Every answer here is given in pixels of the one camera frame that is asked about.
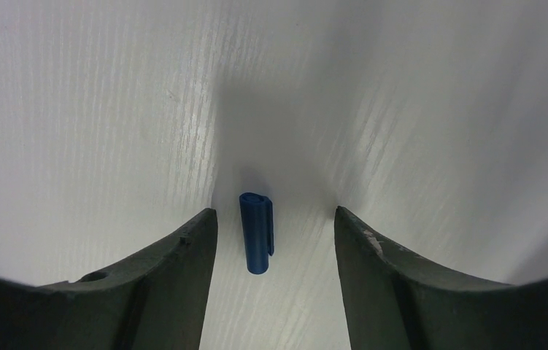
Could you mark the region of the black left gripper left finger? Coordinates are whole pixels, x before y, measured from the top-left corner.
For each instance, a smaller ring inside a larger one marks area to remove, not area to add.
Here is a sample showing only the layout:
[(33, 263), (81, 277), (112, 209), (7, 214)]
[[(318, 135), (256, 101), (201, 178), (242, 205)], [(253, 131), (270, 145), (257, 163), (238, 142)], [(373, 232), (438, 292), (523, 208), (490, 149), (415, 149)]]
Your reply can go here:
[(217, 233), (216, 211), (204, 209), (75, 282), (0, 278), (0, 349), (197, 349)]

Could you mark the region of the blue marker cap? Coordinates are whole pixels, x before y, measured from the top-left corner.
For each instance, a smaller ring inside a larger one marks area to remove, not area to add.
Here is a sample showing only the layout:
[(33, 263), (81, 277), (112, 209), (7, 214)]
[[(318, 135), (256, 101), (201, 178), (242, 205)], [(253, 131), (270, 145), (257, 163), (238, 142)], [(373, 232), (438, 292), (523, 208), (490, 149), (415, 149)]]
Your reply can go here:
[(273, 203), (264, 196), (245, 192), (239, 196), (247, 270), (255, 275), (269, 269), (274, 254)]

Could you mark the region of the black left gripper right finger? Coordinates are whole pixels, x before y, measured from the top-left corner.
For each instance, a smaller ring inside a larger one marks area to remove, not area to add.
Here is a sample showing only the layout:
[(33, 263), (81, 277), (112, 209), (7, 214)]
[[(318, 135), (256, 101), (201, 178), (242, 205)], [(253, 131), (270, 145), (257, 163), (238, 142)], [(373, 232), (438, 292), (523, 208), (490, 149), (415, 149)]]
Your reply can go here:
[(334, 238), (353, 349), (548, 349), (548, 278), (511, 285), (446, 268), (342, 206)]

